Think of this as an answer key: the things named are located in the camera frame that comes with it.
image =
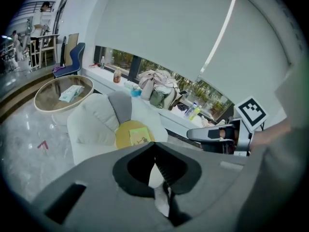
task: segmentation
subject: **round glass table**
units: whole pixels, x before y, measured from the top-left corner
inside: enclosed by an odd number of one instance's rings
[[[84,90],[72,102],[60,101],[61,93],[72,85],[81,85]],[[52,115],[53,121],[59,126],[59,129],[68,132],[68,116],[78,104],[93,93],[93,89],[93,83],[87,77],[80,75],[59,77],[39,89],[34,97],[34,106],[41,113]]]

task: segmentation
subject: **yellow cushion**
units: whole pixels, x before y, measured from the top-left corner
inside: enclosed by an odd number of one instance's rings
[[[152,142],[155,142],[155,138],[149,128],[145,126],[143,123],[140,123],[136,120],[130,120],[125,123],[122,123],[118,130],[116,131],[116,146],[118,149],[126,148],[131,145],[131,139],[130,139],[130,130],[132,129],[138,129],[146,127],[149,132],[149,136]]]

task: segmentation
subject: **blue chair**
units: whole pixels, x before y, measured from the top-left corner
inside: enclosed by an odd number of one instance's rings
[[[55,78],[77,74],[77,72],[81,69],[83,63],[83,54],[85,49],[85,43],[78,43],[71,51],[70,56],[72,59],[72,65],[68,65],[63,69],[58,70],[54,73]]]

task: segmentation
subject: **pile of clothes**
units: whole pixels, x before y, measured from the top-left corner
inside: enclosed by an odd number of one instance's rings
[[[141,98],[150,101],[157,108],[171,110],[181,99],[177,81],[170,73],[162,70],[149,70],[139,75]]]
[[[208,121],[204,116],[202,118],[202,125],[203,127],[212,127],[212,126],[222,126],[225,125],[225,119],[222,119],[218,124],[214,125],[210,121]]]

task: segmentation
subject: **water bottle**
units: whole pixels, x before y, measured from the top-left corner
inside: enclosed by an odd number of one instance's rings
[[[105,57],[102,56],[102,59],[101,59],[101,69],[104,69],[104,64],[105,64]]]
[[[184,116],[189,117],[190,114],[194,111],[194,109],[197,108],[197,104],[193,103],[193,105],[190,106],[190,108],[185,112]]]
[[[196,115],[201,111],[202,106],[197,107],[194,111],[189,115],[189,120],[193,120]]]

